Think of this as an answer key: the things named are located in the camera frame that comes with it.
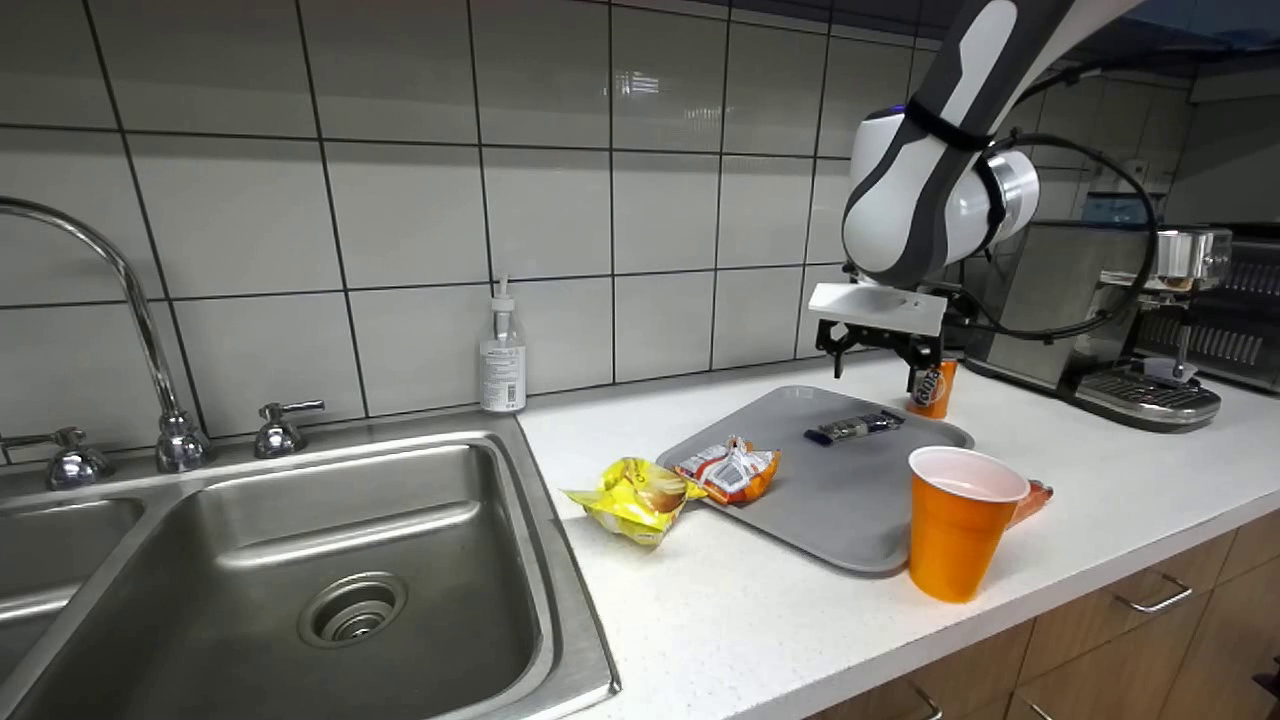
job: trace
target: cabinet drawer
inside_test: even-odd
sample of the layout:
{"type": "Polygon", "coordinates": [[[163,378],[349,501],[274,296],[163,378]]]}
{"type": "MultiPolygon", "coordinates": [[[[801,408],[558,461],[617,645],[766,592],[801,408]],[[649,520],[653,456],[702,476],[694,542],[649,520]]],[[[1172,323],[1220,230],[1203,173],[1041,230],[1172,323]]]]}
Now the cabinet drawer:
{"type": "Polygon", "coordinates": [[[1034,624],[1010,626],[957,657],[945,657],[912,677],[881,684],[848,705],[826,713],[826,720],[996,720],[1012,691],[1034,624]]]}
{"type": "Polygon", "coordinates": [[[1273,557],[1280,557],[1280,512],[1251,520],[1236,532],[1230,563],[1225,563],[1225,578],[1239,576],[1273,557]]]}
{"type": "Polygon", "coordinates": [[[1163,691],[1208,601],[1191,597],[1163,615],[1016,688],[1012,720],[1135,720],[1162,715],[1163,691]]]}
{"type": "Polygon", "coordinates": [[[1280,557],[1212,592],[1187,661],[1170,691],[1163,720],[1269,720],[1280,706],[1280,698],[1251,680],[1278,673],[1278,597],[1280,557]]]}
{"type": "Polygon", "coordinates": [[[1151,563],[1121,585],[1110,585],[1041,615],[1025,661],[1025,677],[1041,677],[1056,663],[1083,657],[1089,649],[1099,649],[1149,624],[1162,610],[1178,610],[1178,605],[1212,586],[1225,557],[1230,537],[1208,538],[1184,557],[1151,563]]]}

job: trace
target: orange cup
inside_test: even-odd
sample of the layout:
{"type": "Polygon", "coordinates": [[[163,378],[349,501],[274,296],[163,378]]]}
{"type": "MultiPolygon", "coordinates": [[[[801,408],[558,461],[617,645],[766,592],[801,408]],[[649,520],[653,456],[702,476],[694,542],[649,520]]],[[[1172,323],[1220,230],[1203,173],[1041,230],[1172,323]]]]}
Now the orange cup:
{"type": "Polygon", "coordinates": [[[916,412],[916,415],[948,418],[957,367],[959,367],[957,357],[945,357],[945,359],[936,365],[934,395],[929,395],[929,400],[916,400],[916,395],[912,395],[912,412],[916,412]]]}
{"type": "Polygon", "coordinates": [[[916,446],[908,576],[936,601],[964,605],[988,576],[1028,480],[973,446],[916,446]]]}

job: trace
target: kitchen counter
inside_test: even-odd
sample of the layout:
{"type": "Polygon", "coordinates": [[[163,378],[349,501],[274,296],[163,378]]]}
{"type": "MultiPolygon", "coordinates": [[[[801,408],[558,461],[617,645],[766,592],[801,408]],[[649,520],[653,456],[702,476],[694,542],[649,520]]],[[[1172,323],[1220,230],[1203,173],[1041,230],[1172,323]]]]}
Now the kitchen counter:
{"type": "Polygon", "coordinates": [[[574,390],[520,415],[625,684],[588,715],[810,715],[1280,507],[1273,395],[1212,384],[1215,424],[1162,436],[975,372],[959,372],[948,418],[1056,501],[1004,537],[973,605],[929,601],[905,573],[844,576],[705,507],[644,551],[559,491],[597,484],[617,456],[660,456],[782,384],[902,403],[905,372],[855,357],[844,378],[801,365],[574,390]]]}

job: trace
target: soap dispenser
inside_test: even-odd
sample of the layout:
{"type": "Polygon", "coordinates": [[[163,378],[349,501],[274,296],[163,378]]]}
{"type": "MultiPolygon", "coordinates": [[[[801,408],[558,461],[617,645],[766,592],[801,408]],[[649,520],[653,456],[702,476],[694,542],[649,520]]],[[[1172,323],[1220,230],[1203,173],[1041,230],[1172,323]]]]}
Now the soap dispenser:
{"type": "Polygon", "coordinates": [[[526,408],[526,375],[527,350],[515,330],[515,299],[508,276],[497,282],[493,334],[480,340],[480,408],[484,412],[520,412],[526,408]]]}

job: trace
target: sink basin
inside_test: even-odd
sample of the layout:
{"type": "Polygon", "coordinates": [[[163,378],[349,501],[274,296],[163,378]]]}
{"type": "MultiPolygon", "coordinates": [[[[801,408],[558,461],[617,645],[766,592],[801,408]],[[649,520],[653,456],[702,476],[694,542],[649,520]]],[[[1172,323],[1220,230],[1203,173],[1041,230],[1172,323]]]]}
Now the sink basin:
{"type": "Polygon", "coordinates": [[[185,484],[65,610],[17,715],[558,715],[614,691],[508,418],[185,484]]]}
{"type": "Polygon", "coordinates": [[[0,512],[0,684],[138,524],[142,503],[68,501],[0,512]]]}

